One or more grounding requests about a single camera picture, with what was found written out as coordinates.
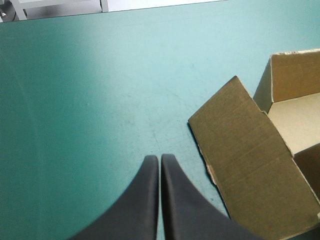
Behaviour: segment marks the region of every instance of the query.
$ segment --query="gray floor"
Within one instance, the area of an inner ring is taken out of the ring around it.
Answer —
[[[154,8],[180,4],[214,2],[219,0],[108,0],[109,11],[123,11],[132,9]],[[15,16],[12,6],[5,10],[7,17],[4,22],[11,22]],[[26,9],[28,19],[43,19],[60,16],[101,13],[100,0],[66,3],[54,6],[35,7]]]

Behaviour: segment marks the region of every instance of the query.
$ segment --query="teal table surface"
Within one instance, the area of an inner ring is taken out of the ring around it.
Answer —
[[[1,23],[0,239],[72,236],[120,196],[148,154],[175,154],[226,214],[188,118],[234,75],[253,94],[270,54],[312,48],[318,0]]]

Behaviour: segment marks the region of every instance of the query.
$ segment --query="metal leg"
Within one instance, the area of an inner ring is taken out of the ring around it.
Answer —
[[[19,0],[11,0],[13,8],[16,12],[16,16],[19,20],[27,20],[27,16],[25,14],[24,9],[21,7]]]
[[[103,13],[109,12],[108,0],[100,0],[100,6]]]

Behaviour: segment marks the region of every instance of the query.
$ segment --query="brown cardboard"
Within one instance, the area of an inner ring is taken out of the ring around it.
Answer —
[[[320,143],[294,155],[294,160],[320,198]]]
[[[273,101],[320,93],[319,49],[271,56]]]
[[[235,76],[189,119],[231,218],[266,240],[319,226],[320,146],[313,146],[320,142],[319,56],[318,50],[273,55],[254,99]],[[281,78],[285,66],[301,71]],[[301,73],[309,81],[292,86]],[[284,82],[290,90],[280,89]]]

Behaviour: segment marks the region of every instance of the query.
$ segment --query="open cardboard box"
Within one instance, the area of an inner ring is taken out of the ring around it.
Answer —
[[[253,98],[237,76],[189,125],[232,219],[266,240],[320,224],[320,50],[270,57]]]

